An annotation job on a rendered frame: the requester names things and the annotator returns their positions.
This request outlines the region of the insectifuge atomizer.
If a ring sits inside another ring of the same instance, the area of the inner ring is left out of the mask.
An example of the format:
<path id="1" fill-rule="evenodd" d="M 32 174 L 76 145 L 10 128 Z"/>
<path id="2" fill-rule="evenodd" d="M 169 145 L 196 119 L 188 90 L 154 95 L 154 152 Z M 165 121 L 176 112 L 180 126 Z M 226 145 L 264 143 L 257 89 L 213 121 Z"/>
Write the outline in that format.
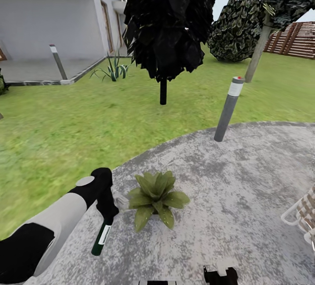
<path id="1" fill-rule="evenodd" d="M 93 256 L 99 256 L 100 255 L 102 248 L 105 244 L 105 241 L 107 239 L 107 236 L 110 232 L 111 227 L 112 227 L 112 225 L 110 225 L 108 223 L 108 220 L 106 218 L 104 218 L 102 227 L 100 228 L 97 239 L 96 239 L 96 241 L 93 245 L 93 248 L 91 250 L 91 254 Z"/>

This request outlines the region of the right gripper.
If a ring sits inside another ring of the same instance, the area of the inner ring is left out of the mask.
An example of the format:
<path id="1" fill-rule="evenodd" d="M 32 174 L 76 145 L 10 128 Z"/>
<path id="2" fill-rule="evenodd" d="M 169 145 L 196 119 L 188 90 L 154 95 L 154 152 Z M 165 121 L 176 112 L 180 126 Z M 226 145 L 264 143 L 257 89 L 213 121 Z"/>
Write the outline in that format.
<path id="1" fill-rule="evenodd" d="M 237 279 L 237 271 L 233 267 L 225 267 L 226 276 L 220 276 L 217 271 L 204 272 L 204 277 L 206 283 L 210 285 L 238 285 Z"/>

